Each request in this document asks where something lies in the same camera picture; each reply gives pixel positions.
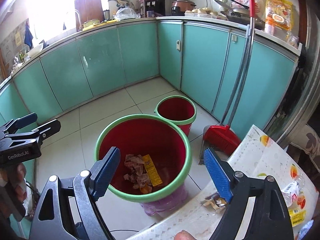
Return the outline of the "person's left hand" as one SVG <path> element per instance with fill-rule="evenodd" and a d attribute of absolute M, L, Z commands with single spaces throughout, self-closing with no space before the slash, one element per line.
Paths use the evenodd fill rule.
<path fill-rule="evenodd" d="M 26 183 L 24 180 L 26 173 L 26 168 L 22 163 L 14 166 L 14 171 L 10 176 L 8 176 L 7 170 L 1 168 L 1 187 L 5 187 L 9 181 L 12 181 L 16 197 L 21 203 L 23 203 L 27 197 Z"/>

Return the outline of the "person's right hand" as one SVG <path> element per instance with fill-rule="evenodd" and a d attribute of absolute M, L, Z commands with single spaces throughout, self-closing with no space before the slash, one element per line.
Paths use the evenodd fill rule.
<path fill-rule="evenodd" d="M 195 240 L 195 238 L 189 232 L 182 230 L 175 235 L 174 240 Z"/>

